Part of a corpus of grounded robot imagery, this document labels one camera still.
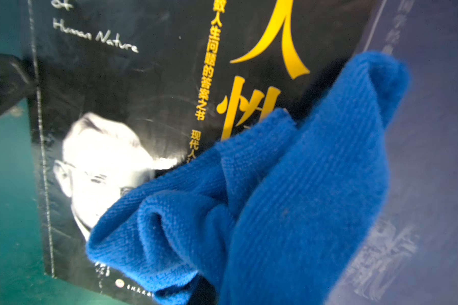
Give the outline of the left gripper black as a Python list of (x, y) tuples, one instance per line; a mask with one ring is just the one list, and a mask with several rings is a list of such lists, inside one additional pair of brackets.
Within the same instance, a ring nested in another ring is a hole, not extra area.
[(36, 89), (36, 80), (22, 60), (0, 53), (0, 116)]

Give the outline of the black book yellow title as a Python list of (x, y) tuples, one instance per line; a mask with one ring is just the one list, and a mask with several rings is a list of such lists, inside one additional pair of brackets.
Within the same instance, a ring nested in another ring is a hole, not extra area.
[(131, 189), (275, 108), (303, 116), (374, 1), (21, 1), (45, 273), (127, 304), (150, 291), (91, 262)]

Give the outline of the blue cloth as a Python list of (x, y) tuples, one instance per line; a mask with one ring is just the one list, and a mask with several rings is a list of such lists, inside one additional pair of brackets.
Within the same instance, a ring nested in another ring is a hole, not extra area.
[(323, 304), (385, 202), (385, 131), (409, 83), (394, 57), (348, 61), (307, 118), (251, 129), (118, 200), (86, 254), (160, 304), (201, 278), (219, 304)]

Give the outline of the purple book yellow label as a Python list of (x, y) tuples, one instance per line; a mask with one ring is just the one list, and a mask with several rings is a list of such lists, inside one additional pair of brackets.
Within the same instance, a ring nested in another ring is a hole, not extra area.
[(378, 1), (358, 47), (411, 82), (387, 131), (389, 199), (329, 304), (458, 304), (458, 1)]

